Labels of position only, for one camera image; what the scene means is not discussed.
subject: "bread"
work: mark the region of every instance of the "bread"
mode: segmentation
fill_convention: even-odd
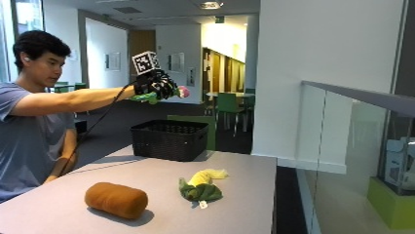
[[[128,219],[140,218],[148,205],[143,190],[111,182],[94,184],[84,200],[91,208]]]

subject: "white table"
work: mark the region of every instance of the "white table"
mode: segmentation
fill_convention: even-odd
[[[224,198],[201,210],[180,194],[180,177],[189,180],[204,169],[227,169],[231,177],[215,180]],[[183,163],[133,156],[128,146],[0,204],[0,233],[270,233],[276,174],[276,158],[208,151]],[[100,181],[147,192],[140,219],[87,206],[84,193]]]

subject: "ceiling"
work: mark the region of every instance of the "ceiling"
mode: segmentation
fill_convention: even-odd
[[[135,29],[155,29],[156,25],[215,23],[225,17],[227,24],[243,26],[249,15],[260,14],[261,0],[224,0],[219,10],[200,9],[203,0],[54,0],[129,24]]]

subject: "window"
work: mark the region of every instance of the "window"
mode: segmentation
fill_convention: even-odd
[[[0,13],[3,13],[3,2],[0,2]],[[6,47],[6,35],[4,35],[4,15],[0,14],[0,82],[10,80],[10,69],[8,69],[8,54]]]
[[[43,30],[42,0],[16,0],[19,33]]]

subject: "gray t-shirt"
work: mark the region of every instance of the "gray t-shirt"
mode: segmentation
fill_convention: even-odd
[[[76,127],[74,113],[10,115],[30,94],[14,83],[0,84],[0,203],[44,182],[62,155],[66,131]]]

